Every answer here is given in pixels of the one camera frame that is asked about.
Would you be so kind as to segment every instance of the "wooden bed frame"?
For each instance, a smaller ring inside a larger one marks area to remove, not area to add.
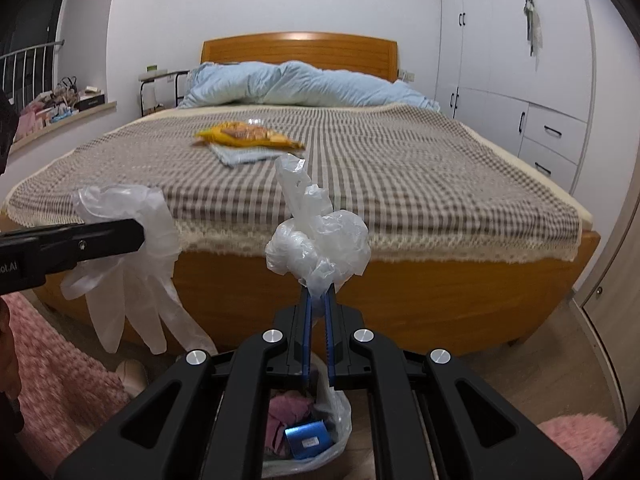
[[[202,61],[297,59],[394,81],[397,52],[394,41],[377,38],[282,32],[206,41]],[[0,218],[2,231],[19,227],[6,216]],[[599,240],[596,232],[584,232],[573,262],[372,261],[363,276],[343,286],[338,300],[359,308],[368,327],[384,332],[401,348],[427,352],[442,347],[464,354],[533,333],[571,291]],[[62,277],[50,276],[36,294],[50,307],[89,323],[84,298],[62,297]],[[205,252],[181,254],[174,283],[185,309],[221,350],[270,328],[273,314],[296,303],[300,294],[296,280],[268,270],[264,258]],[[322,327],[319,323],[314,332],[319,354],[324,354]],[[142,342],[128,324],[124,338]],[[168,339],[170,349],[180,351],[177,342]]]

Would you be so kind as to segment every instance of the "crumpled plastic bag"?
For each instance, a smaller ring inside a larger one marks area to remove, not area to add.
[[[329,192],[306,174],[304,159],[290,153],[279,157],[276,177],[293,218],[267,243],[267,267],[277,274],[290,271],[312,298],[332,283],[338,291],[354,274],[361,276],[371,258],[362,219],[344,209],[334,212]]]
[[[351,404],[344,392],[329,386],[326,365],[316,354],[311,354],[311,362],[318,367],[318,394],[314,405],[327,425],[334,444],[312,458],[303,460],[265,459],[262,461],[262,478],[293,475],[318,469],[338,458],[347,446],[351,436]]]
[[[80,262],[60,285],[67,300],[86,296],[104,349],[117,351],[126,317],[153,354],[166,351],[161,319],[185,350],[217,354],[213,341],[182,307],[172,282],[180,244],[162,191],[89,186],[74,192],[72,201],[85,223],[133,218],[145,230],[145,241],[135,253]]]

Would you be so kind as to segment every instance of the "pink fluffy rug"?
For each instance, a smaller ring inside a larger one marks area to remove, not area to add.
[[[128,402],[118,376],[56,332],[19,294],[2,297],[11,311],[22,392],[24,429],[18,439],[48,476]]]
[[[620,433],[599,415],[567,415],[538,426],[580,466],[584,480],[596,472],[620,440]]]

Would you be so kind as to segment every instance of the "drawer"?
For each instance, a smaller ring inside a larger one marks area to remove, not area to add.
[[[578,166],[566,160],[563,156],[552,152],[533,140],[525,138],[522,139],[520,158],[543,175],[548,176],[565,191],[568,192],[571,189]]]
[[[564,114],[530,105],[524,136],[578,164],[587,124]]]

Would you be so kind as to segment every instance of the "yellow snack package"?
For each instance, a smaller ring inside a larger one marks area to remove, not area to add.
[[[241,121],[225,121],[214,124],[208,130],[202,130],[196,137],[206,142],[233,146],[234,148],[250,148],[252,146],[266,146],[281,150],[304,150],[305,145],[291,140],[284,134],[269,130],[261,126],[259,120],[251,123]]]

